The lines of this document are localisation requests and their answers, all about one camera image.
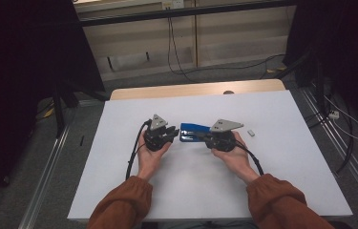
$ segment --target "carpeted floor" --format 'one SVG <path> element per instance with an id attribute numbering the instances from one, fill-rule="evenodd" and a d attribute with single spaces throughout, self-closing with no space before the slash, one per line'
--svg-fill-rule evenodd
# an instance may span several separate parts
<path id="1" fill-rule="evenodd" d="M 260 61 L 247 63 L 252 65 Z M 281 58 L 270 61 L 270 68 L 281 66 Z M 245 63 L 227 64 L 220 67 L 244 67 Z M 258 79 L 262 77 L 264 65 L 250 69 L 215 69 L 190 73 L 187 75 L 191 80 L 197 82 L 219 82 L 233 80 Z M 129 79 L 118 79 L 105 82 L 107 93 L 110 94 L 118 88 L 145 87 L 157 85 L 175 85 L 194 83 L 181 74 L 156 73 Z M 300 108 L 302 116 L 314 114 L 307 105 L 301 89 L 298 89 L 293 76 L 284 79 L 284 84 L 294 96 Z M 85 95 L 79 95 L 80 99 L 86 99 Z M 56 167 L 54 168 L 49 188 L 44 201 L 39 208 L 33 228 L 85 228 L 84 224 L 69 221 L 66 219 L 74 198 L 74 192 L 83 172 L 85 161 L 91 149 L 96 127 L 101 117 L 103 105 L 83 105 L 75 110 L 74 121 L 65 141 L 63 150 L 59 155 Z M 308 125 L 313 124 L 317 119 L 312 119 Z M 340 120 L 340 125 L 346 127 L 346 123 Z M 311 129 L 312 135 L 317 141 L 329 167 L 336 170 L 342 163 L 334 144 L 328 138 L 324 128 L 317 125 Z M 43 168 L 45 167 L 49 154 L 54 144 L 56 134 L 56 122 L 54 116 L 40 120 L 35 125 L 35 131 L 26 147 L 19 163 L 11 174 L 11 184 L 8 187 L 0 188 L 0 228 L 17 228 L 27 209 L 28 203 L 39 181 Z M 354 155 L 358 160 L 358 140 L 355 140 Z M 337 178 L 353 216 L 350 218 L 338 219 L 347 222 L 352 228 L 358 229 L 358 182 L 352 175 L 349 168 L 346 168 L 340 177 Z"/>

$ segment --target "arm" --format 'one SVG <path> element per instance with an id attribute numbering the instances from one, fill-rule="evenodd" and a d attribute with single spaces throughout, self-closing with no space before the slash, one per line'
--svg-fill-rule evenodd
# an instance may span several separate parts
<path id="1" fill-rule="evenodd" d="M 235 138 L 245 143 L 237 132 Z M 229 170 L 247 185 L 249 210 L 256 224 L 265 228 L 333 228 L 306 206 L 304 194 L 287 181 L 272 175 L 259 176 L 251 167 L 248 154 L 236 147 L 231 152 L 212 149 Z"/>
<path id="2" fill-rule="evenodd" d="M 152 201 L 152 185 L 148 181 L 158 169 L 161 157 L 171 143 L 166 143 L 156 152 L 148 150 L 144 144 L 142 133 L 137 150 L 137 176 L 129 177 L 97 204 L 87 228 L 128 229 L 146 217 Z"/>

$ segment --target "person's left hand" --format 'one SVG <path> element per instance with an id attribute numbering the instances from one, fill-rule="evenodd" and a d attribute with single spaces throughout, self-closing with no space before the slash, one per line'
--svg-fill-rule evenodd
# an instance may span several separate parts
<path id="1" fill-rule="evenodd" d="M 137 157 L 139 158 L 139 171 L 137 172 L 137 177 L 149 181 L 158 169 L 161 157 L 166 153 L 172 143 L 167 142 L 160 150 L 153 152 L 146 147 L 145 139 L 143 137 L 144 134 L 145 132 L 142 132 L 137 143 L 138 147 L 140 147 L 137 150 Z"/>

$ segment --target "white tabletop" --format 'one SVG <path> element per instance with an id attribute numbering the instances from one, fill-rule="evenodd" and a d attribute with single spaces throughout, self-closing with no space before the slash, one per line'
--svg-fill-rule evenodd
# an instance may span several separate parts
<path id="1" fill-rule="evenodd" d="M 218 118 L 243 123 L 238 131 L 266 173 L 302 190 L 321 216 L 352 214 L 290 92 L 282 91 L 106 102 L 68 219 L 87 221 L 124 181 L 137 131 L 153 114 L 177 127 L 183 122 L 212 126 Z M 136 173 L 137 159 L 131 174 Z M 145 220 L 251 218 L 245 185 L 204 143 L 176 139 L 151 183 L 152 207 Z"/>

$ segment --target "rust-colored sweater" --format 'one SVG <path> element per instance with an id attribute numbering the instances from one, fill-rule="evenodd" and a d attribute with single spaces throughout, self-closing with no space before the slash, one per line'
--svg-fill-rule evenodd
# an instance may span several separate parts
<path id="1" fill-rule="evenodd" d="M 333 228 L 306 206 L 304 194 L 287 181 L 263 175 L 246 188 L 249 209 L 261 229 Z M 87 228 L 129 229 L 149 212 L 152 185 L 130 177 L 95 207 Z"/>

